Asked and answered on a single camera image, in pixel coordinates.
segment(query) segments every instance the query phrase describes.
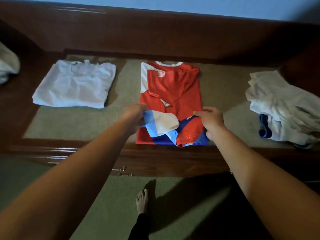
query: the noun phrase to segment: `wall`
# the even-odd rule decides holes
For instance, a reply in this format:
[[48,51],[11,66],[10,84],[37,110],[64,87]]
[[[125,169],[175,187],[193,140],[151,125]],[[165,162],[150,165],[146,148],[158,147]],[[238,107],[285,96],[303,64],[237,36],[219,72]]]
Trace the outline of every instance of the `wall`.
[[320,0],[30,0],[320,24]]

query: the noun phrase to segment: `leg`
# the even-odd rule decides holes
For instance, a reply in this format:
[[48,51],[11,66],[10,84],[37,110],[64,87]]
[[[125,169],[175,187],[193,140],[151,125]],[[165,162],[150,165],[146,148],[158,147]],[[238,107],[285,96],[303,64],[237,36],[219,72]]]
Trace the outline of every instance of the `leg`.
[[137,223],[131,230],[128,240],[149,240],[150,222],[147,216],[148,207],[148,190],[144,190],[138,193],[137,197],[137,208],[138,208],[138,219]]

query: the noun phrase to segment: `right arm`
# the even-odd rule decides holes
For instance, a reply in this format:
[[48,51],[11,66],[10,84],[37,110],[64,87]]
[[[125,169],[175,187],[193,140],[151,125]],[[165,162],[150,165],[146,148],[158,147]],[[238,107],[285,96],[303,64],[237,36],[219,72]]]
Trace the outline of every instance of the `right arm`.
[[229,131],[220,111],[203,110],[194,114],[202,117],[208,138],[270,234],[275,239],[319,239],[320,196]]

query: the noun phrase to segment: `wooden furniture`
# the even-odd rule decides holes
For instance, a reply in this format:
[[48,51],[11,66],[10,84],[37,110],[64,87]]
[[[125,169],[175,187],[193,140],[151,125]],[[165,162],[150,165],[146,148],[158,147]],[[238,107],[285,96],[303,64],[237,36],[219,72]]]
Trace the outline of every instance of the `wooden furniture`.
[[[32,103],[32,94],[52,64],[68,53],[219,64],[285,64],[282,71],[292,84],[303,84],[304,89],[319,95],[318,76],[296,77],[294,69],[302,64],[299,72],[304,74],[305,64],[309,64],[306,60],[319,60],[318,53],[310,56],[317,41],[305,48],[319,34],[317,25],[10,0],[0,0],[0,19],[0,40],[21,60],[20,74],[0,87],[0,153],[22,155],[47,165],[61,162],[88,143],[23,138],[39,108]],[[173,20],[185,25],[175,25]],[[297,33],[304,35],[297,38]],[[301,179],[318,177],[318,151],[254,150]],[[193,177],[227,171],[215,146],[181,149],[127,144],[113,175]]]

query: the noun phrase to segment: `left hand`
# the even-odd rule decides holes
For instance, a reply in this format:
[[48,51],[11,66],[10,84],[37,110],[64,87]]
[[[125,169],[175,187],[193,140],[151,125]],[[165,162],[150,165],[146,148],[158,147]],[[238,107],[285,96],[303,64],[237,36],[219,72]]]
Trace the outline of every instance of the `left hand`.
[[143,111],[147,110],[146,104],[133,104],[124,110],[121,120],[129,125],[130,134],[135,134],[140,126],[144,125]]

